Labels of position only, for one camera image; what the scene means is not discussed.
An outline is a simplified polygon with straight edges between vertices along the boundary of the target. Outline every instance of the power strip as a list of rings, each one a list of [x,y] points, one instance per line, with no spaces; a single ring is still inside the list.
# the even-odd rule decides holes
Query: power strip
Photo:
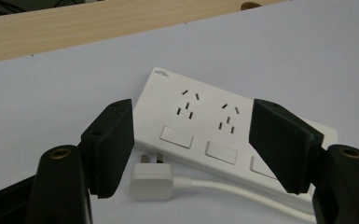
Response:
[[[313,214],[309,193],[286,193],[248,143],[253,100],[155,67],[134,109],[135,147],[219,175],[279,203]],[[324,134],[337,132],[304,119]]]

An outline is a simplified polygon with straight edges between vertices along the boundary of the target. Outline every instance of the white switch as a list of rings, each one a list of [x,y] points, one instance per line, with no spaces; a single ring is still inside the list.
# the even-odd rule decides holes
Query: white switch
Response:
[[[251,159],[251,171],[266,175],[268,177],[276,179],[275,174],[270,170],[266,163],[264,163],[263,159],[258,156],[253,156]]]
[[[217,143],[208,141],[206,146],[205,154],[207,156],[216,158],[220,161],[225,161],[231,164],[235,164],[235,160],[237,159],[237,151],[229,148],[220,146]]]
[[[185,148],[190,148],[193,142],[192,134],[178,131],[167,126],[164,126],[159,138]]]

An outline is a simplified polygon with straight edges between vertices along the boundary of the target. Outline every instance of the power cord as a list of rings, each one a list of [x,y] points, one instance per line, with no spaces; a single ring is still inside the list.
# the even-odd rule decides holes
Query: power cord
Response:
[[[172,197],[174,189],[217,189],[242,196],[258,203],[262,203],[292,217],[297,217],[301,220],[316,223],[314,215],[298,211],[281,203],[277,203],[272,199],[253,193],[252,191],[246,189],[241,189],[219,182],[174,176],[172,166],[168,163],[162,162],[161,154],[158,154],[158,163],[149,163],[148,161],[149,159],[147,155],[143,155],[141,158],[141,163],[135,164],[132,168],[130,191],[132,198],[135,200],[168,200]]]

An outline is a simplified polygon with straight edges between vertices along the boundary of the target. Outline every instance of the brass screw insert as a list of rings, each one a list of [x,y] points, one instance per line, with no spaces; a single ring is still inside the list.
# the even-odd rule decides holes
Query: brass screw insert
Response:
[[[339,149],[339,152],[346,157],[359,159],[359,152],[352,150],[350,148],[342,147]]]
[[[71,149],[60,147],[50,153],[50,157],[53,160],[63,159],[71,154]]]

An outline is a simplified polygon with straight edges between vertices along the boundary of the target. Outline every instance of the logo on power strip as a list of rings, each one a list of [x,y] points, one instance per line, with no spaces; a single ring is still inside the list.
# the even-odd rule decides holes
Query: logo on power strip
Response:
[[[165,76],[165,77],[169,76],[167,72],[164,72],[164,71],[161,71],[161,70],[156,70],[155,73],[159,74],[159,75],[162,75],[162,76]]]

